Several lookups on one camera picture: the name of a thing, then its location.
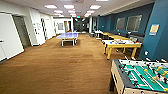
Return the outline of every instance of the doorway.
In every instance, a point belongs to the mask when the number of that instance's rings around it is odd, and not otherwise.
[[[14,20],[14,23],[15,23],[17,32],[19,34],[23,48],[31,46],[23,17],[14,16],[14,15],[12,17],[13,17],[13,20]]]
[[[89,18],[74,18],[74,31],[89,33]]]

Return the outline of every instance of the table leg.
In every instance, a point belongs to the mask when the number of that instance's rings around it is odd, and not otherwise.
[[[110,48],[110,49],[109,49],[109,51],[108,51],[107,60],[109,60],[109,59],[110,59],[111,51],[112,51],[112,48]]]
[[[62,40],[62,46],[63,46],[63,42],[64,42],[64,40]]]
[[[135,47],[135,48],[133,49],[131,57],[134,57],[134,56],[135,56],[136,50],[137,50],[137,47]]]
[[[107,44],[105,44],[104,54],[106,54],[106,50],[107,50]]]
[[[73,39],[73,46],[74,46],[74,39]]]
[[[125,54],[125,48],[123,49],[123,53]]]

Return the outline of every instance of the white ceiling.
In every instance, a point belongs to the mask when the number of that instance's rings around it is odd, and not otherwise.
[[[135,7],[153,3],[154,0],[109,0],[105,2],[96,0],[5,0],[20,6],[31,7],[42,13],[54,15],[54,10],[62,10],[64,17],[71,17],[64,5],[74,5],[77,15],[84,16],[91,5],[100,5],[101,8],[95,10],[91,16],[107,15],[110,13],[118,13]],[[47,9],[44,5],[53,4],[57,9]]]

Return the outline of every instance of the light fixture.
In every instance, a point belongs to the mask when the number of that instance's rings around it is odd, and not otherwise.
[[[46,8],[52,8],[52,9],[55,9],[57,8],[55,5],[45,5]]]
[[[74,11],[74,10],[68,10],[68,12],[69,12],[69,13],[75,13],[75,11]]]
[[[96,1],[108,1],[108,0],[96,0]]]
[[[65,7],[66,9],[73,9],[73,8],[74,8],[73,5],[64,5],[64,7]]]
[[[76,17],[76,15],[72,15],[72,17]]]
[[[85,15],[91,15],[91,13],[86,13]]]
[[[55,13],[54,15],[61,15],[61,14],[59,14],[59,13]]]
[[[85,17],[89,17],[89,15],[84,15]]]
[[[76,15],[75,13],[71,13],[70,15]]]
[[[63,13],[62,10],[54,10],[54,12],[56,12],[56,13]]]
[[[87,11],[87,13],[94,13],[95,11],[93,11],[93,10],[89,10],[89,11]]]
[[[99,9],[101,6],[99,6],[99,5],[92,5],[91,7],[90,7],[90,9]]]
[[[59,17],[64,17],[64,15],[59,15]]]

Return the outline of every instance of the floor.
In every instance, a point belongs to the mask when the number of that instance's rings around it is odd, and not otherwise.
[[[79,34],[77,44],[55,37],[0,64],[0,94],[116,94],[109,91],[112,50],[107,60],[101,40]]]

